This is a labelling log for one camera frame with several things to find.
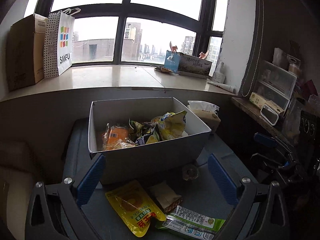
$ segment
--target building door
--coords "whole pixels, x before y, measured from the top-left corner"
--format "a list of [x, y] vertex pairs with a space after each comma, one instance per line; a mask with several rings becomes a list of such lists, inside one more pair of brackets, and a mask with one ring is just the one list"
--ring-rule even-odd
[[97, 57], [97, 44], [89, 45], [89, 60], [95, 60]]

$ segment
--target white paper bag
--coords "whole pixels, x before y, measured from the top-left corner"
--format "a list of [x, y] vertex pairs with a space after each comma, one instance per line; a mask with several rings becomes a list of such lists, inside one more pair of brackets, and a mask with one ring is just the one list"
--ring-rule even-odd
[[72, 36], [75, 18], [71, 10], [50, 13], [44, 39], [44, 78], [61, 75], [72, 65]]

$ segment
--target colorful square logo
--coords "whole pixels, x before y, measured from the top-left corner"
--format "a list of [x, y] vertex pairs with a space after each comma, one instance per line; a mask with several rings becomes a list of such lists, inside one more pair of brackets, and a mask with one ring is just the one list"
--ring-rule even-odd
[[60, 32], [61, 32], [60, 33], [60, 47], [61, 48], [68, 46], [69, 30], [70, 30], [69, 27], [62, 26], [60, 28]]

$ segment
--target plastic bottle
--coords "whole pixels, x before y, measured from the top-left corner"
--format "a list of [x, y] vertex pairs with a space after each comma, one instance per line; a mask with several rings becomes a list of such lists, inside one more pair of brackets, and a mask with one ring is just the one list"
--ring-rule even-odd
[[216, 70], [214, 71], [211, 81], [215, 83], [224, 83], [224, 79], [226, 76], [223, 74], [224, 69], [223, 69], [224, 63], [221, 61], [219, 65], [217, 66]]

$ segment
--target white window sill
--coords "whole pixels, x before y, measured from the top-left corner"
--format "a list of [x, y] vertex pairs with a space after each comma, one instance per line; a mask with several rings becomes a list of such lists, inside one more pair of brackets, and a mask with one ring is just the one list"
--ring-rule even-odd
[[9, 92], [2, 101], [38, 93], [96, 87], [146, 88], [153, 90], [185, 89], [234, 95], [207, 84], [207, 79], [165, 74], [153, 67], [100, 65], [72, 67], [59, 77], [46, 78], [37, 84]]

